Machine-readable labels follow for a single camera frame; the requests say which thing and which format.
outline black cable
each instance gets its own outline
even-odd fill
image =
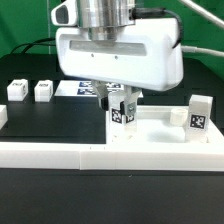
[[[55,38],[44,38],[40,40],[36,40],[33,43],[44,43],[44,42],[50,42],[50,41],[55,41]],[[24,50],[21,52],[22,54],[26,53],[30,48],[32,48],[33,45],[28,45],[27,47],[24,48]]]
[[[166,8],[134,8],[130,10],[130,19],[149,19],[149,18],[161,18],[166,15],[173,16],[178,23],[179,28],[179,35],[178,38],[173,45],[173,48],[175,48],[182,40],[183,38],[183,23],[179,15],[176,13],[167,10]]]
[[[23,47],[23,46],[56,46],[55,44],[44,44],[44,43],[26,43],[26,44],[20,44],[19,46],[15,47],[10,54],[13,54],[18,48]]]
[[[183,23],[182,23],[182,20],[181,20],[180,16],[177,15],[175,12],[167,10],[167,9],[165,9],[164,12],[168,15],[173,16],[177,20],[177,23],[178,23],[179,35],[178,35],[176,43],[173,46],[173,48],[175,48],[179,43],[181,43],[181,40],[182,40],[183,35],[184,35]]]

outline white rectangular block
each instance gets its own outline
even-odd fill
[[[213,98],[192,95],[186,125],[186,142],[207,142],[207,132]]]
[[[53,95],[53,82],[50,80],[39,81],[34,89],[36,102],[49,102]]]
[[[4,124],[7,122],[8,116],[7,116],[7,110],[6,106],[0,105],[0,130],[4,126]]]
[[[28,93],[28,81],[15,79],[7,87],[9,101],[23,101]]]

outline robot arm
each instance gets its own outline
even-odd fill
[[[141,88],[166,91],[183,78],[178,22],[140,19],[164,14],[136,9],[135,0],[65,1],[52,11],[55,25],[69,26],[56,35],[63,72],[94,80],[101,107],[108,96],[105,83],[125,85],[124,93],[114,94],[120,111],[132,116]]]

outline white tower block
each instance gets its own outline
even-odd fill
[[[207,142],[207,130],[213,98],[192,95],[186,125],[186,142]]]

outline white plastic part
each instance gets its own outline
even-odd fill
[[[7,87],[9,101],[23,101],[28,94],[28,81],[26,79],[15,79]]]
[[[0,130],[8,121],[7,110],[5,105],[0,105]]]
[[[188,110],[183,108],[174,108],[170,114],[170,124],[183,127],[187,121]]]
[[[120,103],[127,94],[124,91],[109,93],[109,122],[107,123],[112,141],[126,141],[137,131],[137,114],[126,116],[120,113]]]
[[[217,56],[217,57],[224,57],[224,52],[222,51],[215,51],[215,50],[206,49],[206,48],[198,48],[194,46],[182,46],[182,51],[184,53],[201,53],[201,54],[209,54],[209,55]]]
[[[192,95],[186,125],[186,142],[206,143],[213,98]]]
[[[62,6],[65,6],[68,10],[69,21],[67,24],[58,23],[57,19],[56,19],[56,11]],[[51,11],[51,20],[55,26],[75,26],[75,25],[77,25],[78,14],[77,14],[76,0],[67,0],[67,1],[63,2],[62,4],[60,4],[59,6],[57,6],[56,8],[54,8]]]
[[[165,91],[183,78],[181,46],[175,19],[136,20],[118,28],[111,44],[92,42],[87,29],[60,28],[56,43],[66,75]]]
[[[184,5],[188,6],[189,8],[191,8],[192,10],[194,10],[195,12],[197,12],[198,14],[200,14],[201,16],[203,16],[204,18],[206,18],[207,20],[211,21],[218,27],[224,29],[224,21],[219,19],[217,16],[213,15],[212,13],[208,12],[200,5],[196,4],[195,2],[191,0],[179,0],[179,1],[182,2]]]
[[[169,124],[173,108],[139,106],[136,140],[102,145],[0,142],[0,167],[223,172],[224,137],[216,126],[209,122],[208,143],[185,143],[184,128]]]
[[[50,80],[39,81],[34,88],[36,102],[49,102],[53,95],[53,82]]]

